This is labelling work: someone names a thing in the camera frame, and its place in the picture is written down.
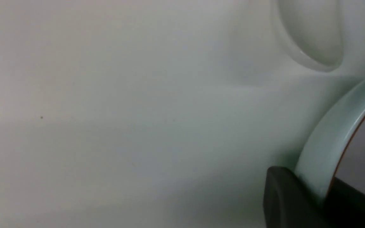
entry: ceramic cup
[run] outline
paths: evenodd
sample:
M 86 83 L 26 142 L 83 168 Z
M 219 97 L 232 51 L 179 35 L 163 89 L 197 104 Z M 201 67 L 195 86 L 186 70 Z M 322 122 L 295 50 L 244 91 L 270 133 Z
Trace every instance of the ceramic cup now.
M 343 96 L 313 130 L 295 168 L 295 174 L 323 203 L 350 141 L 365 119 L 365 80 Z

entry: white wall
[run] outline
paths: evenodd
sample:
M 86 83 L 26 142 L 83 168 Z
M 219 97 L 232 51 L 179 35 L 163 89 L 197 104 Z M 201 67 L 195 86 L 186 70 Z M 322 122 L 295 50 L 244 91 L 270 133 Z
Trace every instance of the white wall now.
M 365 78 L 365 2 L 342 17 L 323 75 L 265 0 L 0 0 L 0 227 L 263 227 L 268 166 Z

